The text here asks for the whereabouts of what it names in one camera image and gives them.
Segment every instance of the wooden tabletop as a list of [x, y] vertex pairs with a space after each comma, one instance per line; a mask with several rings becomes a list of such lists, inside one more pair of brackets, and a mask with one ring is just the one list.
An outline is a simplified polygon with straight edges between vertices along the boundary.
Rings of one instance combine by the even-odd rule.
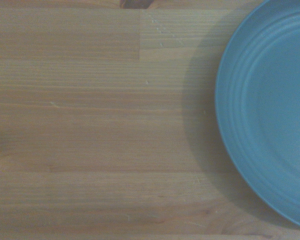
[[261, 2], [0, 1], [0, 239], [300, 240], [215, 116], [222, 52]]

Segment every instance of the wood grain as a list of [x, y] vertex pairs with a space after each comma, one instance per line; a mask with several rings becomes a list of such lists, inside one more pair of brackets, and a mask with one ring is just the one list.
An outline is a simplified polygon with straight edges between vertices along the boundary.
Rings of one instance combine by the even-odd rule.
[[0, 1], [0, 239], [300, 240], [215, 116], [221, 54], [260, 2]]

